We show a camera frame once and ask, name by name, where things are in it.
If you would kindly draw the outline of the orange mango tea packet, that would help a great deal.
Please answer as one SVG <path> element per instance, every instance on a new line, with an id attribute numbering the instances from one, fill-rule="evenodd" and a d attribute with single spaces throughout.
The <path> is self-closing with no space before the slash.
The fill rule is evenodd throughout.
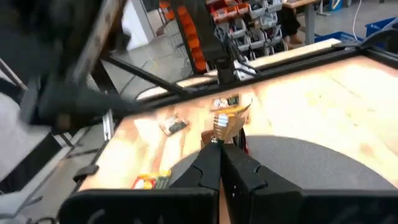
<path id="1" fill-rule="evenodd" d="M 138 175 L 135 179 L 132 189 L 166 189 L 169 185 L 171 170 L 162 170 L 160 172 Z"/>

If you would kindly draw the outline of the black table clamp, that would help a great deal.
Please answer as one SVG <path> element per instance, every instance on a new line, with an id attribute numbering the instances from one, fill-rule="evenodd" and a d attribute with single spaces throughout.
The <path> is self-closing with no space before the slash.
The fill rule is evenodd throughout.
<path id="1" fill-rule="evenodd" d="M 87 176 L 96 174 L 98 169 L 99 169 L 99 166 L 96 164 L 82 167 L 73 176 L 73 181 L 77 183 L 81 180 L 84 180 L 84 179 L 86 179 Z"/>

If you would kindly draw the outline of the grey parts bin rack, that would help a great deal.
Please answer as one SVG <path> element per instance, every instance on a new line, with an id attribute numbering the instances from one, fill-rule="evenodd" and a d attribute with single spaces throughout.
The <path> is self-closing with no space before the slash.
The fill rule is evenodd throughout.
<path id="1" fill-rule="evenodd" d="M 288 50 L 277 13 L 282 0 L 205 0 L 215 36 L 247 60 Z"/>

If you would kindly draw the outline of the orange parts bin rack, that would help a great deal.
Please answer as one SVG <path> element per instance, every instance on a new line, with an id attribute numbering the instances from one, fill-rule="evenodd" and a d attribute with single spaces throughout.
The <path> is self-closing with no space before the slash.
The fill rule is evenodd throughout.
<path id="1" fill-rule="evenodd" d="M 175 14 L 172 0 L 159 0 L 159 7 L 166 20 L 163 32 L 169 38 L 175 56 L 187 60 L 185 70 L 193 74 L 207 72 L 197 29 L 187 8 L 184 5 L 177 5 Z"/>

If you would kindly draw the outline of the grey round woven placemat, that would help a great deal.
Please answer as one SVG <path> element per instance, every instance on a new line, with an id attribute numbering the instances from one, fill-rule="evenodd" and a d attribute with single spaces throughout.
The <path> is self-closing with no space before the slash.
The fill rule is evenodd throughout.
<path id="1" fill-rule="evenodd" d="M 225 144 L 241 180 L 257 188 L 306 190 L 393 190 L 381 175 L 360 162 L 312 142 L 280 136 L 249 137 L 251 153 Z"/>

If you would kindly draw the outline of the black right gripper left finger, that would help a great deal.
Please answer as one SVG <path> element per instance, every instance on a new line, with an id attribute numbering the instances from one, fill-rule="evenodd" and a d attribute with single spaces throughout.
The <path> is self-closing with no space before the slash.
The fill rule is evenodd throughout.
<path id="1" fill-rule="evenodd" d="M 177 162 L 171 169 L 169 187 L 204 187 L 219 190 L 221 178 L 221 149 L 217 143 L 209 142 Z"/>

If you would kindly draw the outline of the black rig frame post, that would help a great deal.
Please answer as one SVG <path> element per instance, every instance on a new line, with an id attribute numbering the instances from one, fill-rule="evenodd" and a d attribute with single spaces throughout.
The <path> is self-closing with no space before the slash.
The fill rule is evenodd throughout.
<path id="1" fill-rule="evenodd" d="M 218 83 L 224 85 L 235 82 L 237 78 L 234 74 L 228 36 L 216 30 L 206 0 L 172 0 L 175 14 L 177 5 L 184 5 L 191 15 L 197 29 L 203 56 L 206 63 L 210 63 L 216 69 Z"/>

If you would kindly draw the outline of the wooden three-compartment tea box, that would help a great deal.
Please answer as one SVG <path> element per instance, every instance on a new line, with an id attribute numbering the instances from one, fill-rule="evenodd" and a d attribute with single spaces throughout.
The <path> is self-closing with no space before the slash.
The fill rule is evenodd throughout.
<path id="1" fill-rule="evenodd" d="M 204 147 L 209 142 L 214 141 L 217 142 L 215 138 L 214 131 L 209 130 L 202 132 L 201 134 L 201 147 Z M 243 150 L 246 154 L 249 154 L 248 144 L 246 142 L 246 135 L 244 129 L 241 128 L 236 136 L 234 136 L 231 140 L 225 141 L 226 144 L 234 144 L 236 147 Z"/>

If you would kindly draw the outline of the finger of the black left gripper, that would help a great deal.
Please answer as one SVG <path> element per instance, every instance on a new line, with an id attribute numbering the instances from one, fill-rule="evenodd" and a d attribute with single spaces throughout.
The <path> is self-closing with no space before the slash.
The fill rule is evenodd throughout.
<path id="1" fill-rule="evenodd" d="M 138 111 L 139 104 L 118 95 L 102 93 L 52 93 L 46 96 L 47 124 L 90 124 L 110 110 L 117 116 L 125 116 Z"/>

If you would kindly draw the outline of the light wooden plank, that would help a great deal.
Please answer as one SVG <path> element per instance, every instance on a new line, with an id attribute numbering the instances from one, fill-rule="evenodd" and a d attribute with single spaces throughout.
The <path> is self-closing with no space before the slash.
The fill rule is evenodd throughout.
<path id="1" fill-rule="evenodd" d="M 303 47 L 299 47 L 297 49 L 276 53 L 271 56 L 265 56 L 253 61 L 249 62 L 249 65 L 255 68 L 261 68 L 266 65 L 276 63 L 279 61 L 283 61 L 285 59 L 298 57 L 301 55 L 309 54 L 312 52 L 316 52 L 317 50 L 329 49 L 332 45 L 339 44 L 341 41 L 337 39 L 328 39 L 323 40 L 321 42 L 317 42 L 314 44 L 306 45 Z M 186 78 L 184 80 L 177 81 L 176 84 L 180 87 L 189 87 L 194 85 L 199 85 L 202 83 L 208 83 L 213 80 L 217 80 L 217 71 L 211 70 L 210 72 L 205 73 L 204 75 L 196 75 L 190 78 Z M 142 93 L 138 94 L 137 100 L 146 100 L 148 98 L 153 98 L 155 96 L 160 96 L 168 93 L 167 90 L 162 87 L 152 87 L 147 90 L 144 90 Z"/>

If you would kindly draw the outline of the black table edge frame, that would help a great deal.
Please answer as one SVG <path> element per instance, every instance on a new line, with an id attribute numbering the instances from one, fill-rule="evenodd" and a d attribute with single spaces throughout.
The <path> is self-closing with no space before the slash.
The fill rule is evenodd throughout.
<path id="1" fill-rule="evenodd" d="M 168 90 L 168 87 L 173 87 L 173 85 L 167 83 L 164 87 L 165 93 L 159 93 L 158 95 L 150 96 L 143 100 L 137 100 L 134 102 L 134 105 L 130 105 L 126 111 L 116 111 L 116 109 L 113 109 L 112 112 L 116 119 L 123 119 L 128 116 L 148 113 L 165 106 L 208 95 L 219 94 L 227 90 L 281 77 L 294 72 L 301 72 L 302 70 L 342 61 L 355 56 L 365 56 L 389 67 L 398 68 L 398 54 L 388 52 L 375 46 L 360 47 L 335 44 L 330 48 L 316 50 L 287 59 L 278 59 L 276 62 L 272 62 L 268 65 L 261 65 L 259 72 L 254 74 L 252 78 L 244 81 L 235 80 L 227 84 L 222 84 L 218 81 L 217 77 L 210 77 L 208 81 L 189 84 L 183 87 L 180 93 Z"/>

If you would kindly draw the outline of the brown vanilla tea packet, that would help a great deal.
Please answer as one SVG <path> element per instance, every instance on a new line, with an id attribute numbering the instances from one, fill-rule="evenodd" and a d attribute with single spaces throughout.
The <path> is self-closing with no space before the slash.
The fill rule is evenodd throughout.
<path id="1" fill-rule="evenodd" d="M 215 112 L 213 132 L 219 141 L 229 141 L 246 124 L 251 104 L 223 109 Z"/>

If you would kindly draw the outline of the blue plastic crate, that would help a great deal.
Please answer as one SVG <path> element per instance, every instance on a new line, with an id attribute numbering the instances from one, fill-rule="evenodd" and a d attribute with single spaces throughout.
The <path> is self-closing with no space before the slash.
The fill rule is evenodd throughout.
<path id="1" fill-rule="evenodd" d="M 315 42 L 321 42 L 324 40 L 328 40 L 328 39 L 336 39 L 336 40 L 340 40 L 342 42 L 346 42 L 346 41 L 363 41 L 363 38 L 361 37 L 355 37 L 353 34 L 349 34 L 346 32 L 334 32 L 331 34 L 326 34 L 326 35 L 316 35 L 314 41 Z"/>
<path id="2" fill-rule="evenodd" d="M 375 32 L 379 32 L 383 29 L 389 29 L 398 26 L 398 17 L 392 17 L 388 19 L 384 19 L 381 21 L 373 22 L 370 24 L 366 24 L 366 37 L 369 37 Z"/>

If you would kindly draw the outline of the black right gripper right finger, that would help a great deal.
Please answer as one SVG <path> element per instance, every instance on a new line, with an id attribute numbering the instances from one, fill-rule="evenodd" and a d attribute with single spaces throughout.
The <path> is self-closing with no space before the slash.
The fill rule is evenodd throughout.
<path id="1" fill-rule="evenodd" d="M 225 144 L 221 177 L 232 224 L 297 224 L 300 188 L 242 149 Z"/>

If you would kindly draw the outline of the light wood desk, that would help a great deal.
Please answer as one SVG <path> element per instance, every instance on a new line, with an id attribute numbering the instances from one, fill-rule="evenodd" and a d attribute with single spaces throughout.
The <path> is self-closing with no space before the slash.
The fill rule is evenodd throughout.
<path id="1" fill-rule="evenodd" d="M 320 4 L 323 7 L 323 0 L 282 0 L 283 6 L 296 9 L 304 7 L 305 15 L 305 44 L 310 45 L 315 41 L 315 10 L 314 5 Z"/>

